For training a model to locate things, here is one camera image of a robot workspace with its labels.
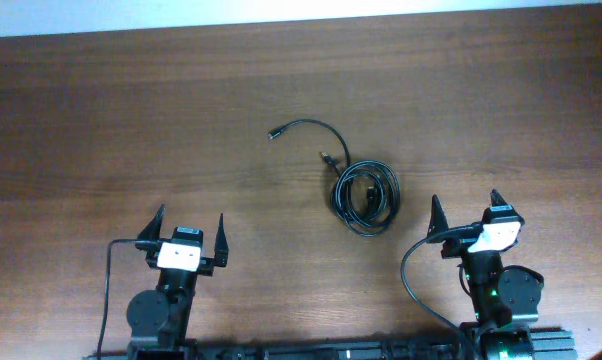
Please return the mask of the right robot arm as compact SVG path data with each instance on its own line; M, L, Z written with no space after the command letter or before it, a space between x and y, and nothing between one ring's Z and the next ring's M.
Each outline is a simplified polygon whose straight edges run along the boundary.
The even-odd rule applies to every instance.
M432 197L427 235L442 245L444 259L461 260L465 289L476 321L461 326L484 359L532 359L529 325L539 318L543 276L520 265L505 266L501 254L517 244L524 218L497 190L482 218L451 227L437 196Z

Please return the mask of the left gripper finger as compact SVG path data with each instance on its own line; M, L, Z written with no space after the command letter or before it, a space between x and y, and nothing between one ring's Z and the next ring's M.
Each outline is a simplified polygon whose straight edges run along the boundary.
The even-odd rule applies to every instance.
M229 246L224 229L224 216L220 214L214 244L214 266L225 268L229 257Z
M154 217L137 235L135 247L139 250L157 250L160 243L160 232L163 217L165 214L165 205L162 204Z

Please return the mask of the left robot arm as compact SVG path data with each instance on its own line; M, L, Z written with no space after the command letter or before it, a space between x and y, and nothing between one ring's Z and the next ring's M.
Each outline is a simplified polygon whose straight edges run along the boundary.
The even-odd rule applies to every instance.
M196 344L186 338L195 287L200 276L211 277L227 266L229 246L224 222L218 222L213 255L203 255L203 231L177 227L162 238L165 208L137 236L135 247L146 253L148 266L159 271L155 288L133 297L126 310L131 340L129 359L195 359Z

